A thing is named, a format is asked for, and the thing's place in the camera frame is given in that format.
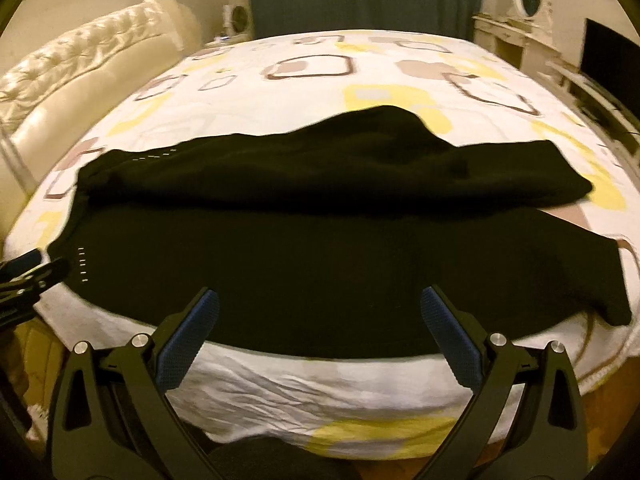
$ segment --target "tv stand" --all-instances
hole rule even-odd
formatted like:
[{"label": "tv stand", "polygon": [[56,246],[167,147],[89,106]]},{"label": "tv stand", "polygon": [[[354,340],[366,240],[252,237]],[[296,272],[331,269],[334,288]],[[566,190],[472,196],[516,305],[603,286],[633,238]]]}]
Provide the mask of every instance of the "tv stand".
[{"label": "tv stand", "polygon": [[640,121],[627,118],[611,98],[576,68],[552,60],[546,65],[550,73],[539,72],[537,81],[600,137],[640,191]]}]

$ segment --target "bed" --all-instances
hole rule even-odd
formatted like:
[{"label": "bed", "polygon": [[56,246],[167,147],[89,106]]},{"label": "bed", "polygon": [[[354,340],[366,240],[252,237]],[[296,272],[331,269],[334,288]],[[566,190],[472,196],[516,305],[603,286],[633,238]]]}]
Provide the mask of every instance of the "bed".
[{"label": "bed", "polygon": [[[613,328],[580,314],[519,343],[564,343],[583,395],[640,355],[640,192],[605,143],[547,90],[479,46],[441,36],[339,30],[206,46],[193,15],[173,0],[149,0],[67,33],[0,81],[4,257],[58,236],[78,169],[107,150],[277,134],[377,105],[418,114],[456,146],[552,140],[594,191],[547,212],[618,240],[633,319]],[[153,330],[62,284],[36,309],[69,349],[81,339],[117,346]],[[505,437],[520,393],[513,389],[492,442]],[[216,442],[272,434],[352,460],[433,454],[470,396],[439,355],[320,360],[209,342],[168,394],[178,415]]]}]

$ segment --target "white bed sheet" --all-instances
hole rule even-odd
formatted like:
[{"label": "white bed sheet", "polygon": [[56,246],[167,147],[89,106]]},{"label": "white bed sheet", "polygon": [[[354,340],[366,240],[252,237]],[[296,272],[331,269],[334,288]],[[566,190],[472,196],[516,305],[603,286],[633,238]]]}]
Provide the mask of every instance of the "white bed sheet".
[{"label": "white bed sheet", "polygon": [[[168,70],[96,124],[48,175],[5,243],[12,258],[45,248],[62,230],[77,170],[110,149],[143,151],[234,132],[265,135],[381,104],[416,112],[455,144],[550,139],[595,184],[577,206],[591,230],[640,253],[640,193],[598,137],[548,91],[462,40],[380,30],[298,34],[201,51]],[[634,313],[612,328],[581,314],[519,341],[563,342],[580,391],[640,354],[640,276],[621,250]],[[68,348],[126,343],[153,328],[104,311],[65,285],[38,311]],[[492,440],[503,438],[514,388]],[[398,459],[431,454],[470,399],[441,356],[309,360],[205,343],[183,384],[177,413],[218,442],[273,434],[327,456]]]}]

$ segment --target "black garment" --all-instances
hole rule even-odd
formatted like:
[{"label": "black garment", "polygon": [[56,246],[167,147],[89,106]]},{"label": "black garment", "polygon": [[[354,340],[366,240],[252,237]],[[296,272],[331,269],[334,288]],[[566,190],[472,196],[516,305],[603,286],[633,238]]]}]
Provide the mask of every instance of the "black garment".
[{"label": "black garment", "polygon": [[71,261],[81,297],[152,325],[209,286],[217,343],[420,355],[438,352],[418,304],[434,283],[510,338],[582,310],[629,323],[615,241],[535,209],[591,189],[552,142],[456,148],[384,106],[288,134],[107,152],[79,171],[49,254]]}]

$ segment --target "vanity table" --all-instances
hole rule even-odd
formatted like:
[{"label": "vanity table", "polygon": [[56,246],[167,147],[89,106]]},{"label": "vanity table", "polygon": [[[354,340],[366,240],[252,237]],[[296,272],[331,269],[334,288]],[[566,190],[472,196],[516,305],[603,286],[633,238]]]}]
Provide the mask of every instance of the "vanity table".
[{"label": "vanity table", "polygon": [[548,61],[560,59],[552,40],[551,2],[513,0],[506,16],[474,16],[474,42],[538,79]]}]

